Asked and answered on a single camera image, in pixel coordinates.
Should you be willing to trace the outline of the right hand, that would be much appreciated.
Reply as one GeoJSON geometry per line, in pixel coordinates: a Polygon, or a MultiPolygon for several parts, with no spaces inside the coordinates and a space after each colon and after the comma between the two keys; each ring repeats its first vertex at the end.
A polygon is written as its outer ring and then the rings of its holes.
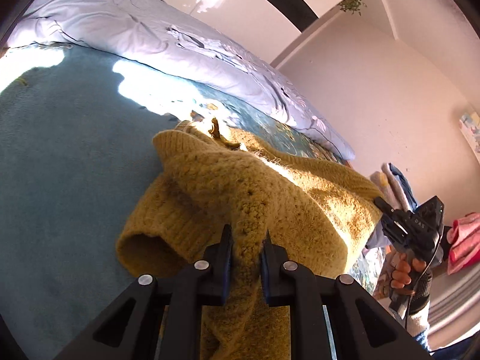
{"type": "Polygon", "coordinates": [[[411,262],[407,262],[407,255],[400,253],[399,261],[394,265],[394,271],[391,274],[390,287],[402,295],[413,295],[414,290],[408,289],[412,283],[412,272],[422,273],[426,268],[426,262],[413,258],[411,262]]]}

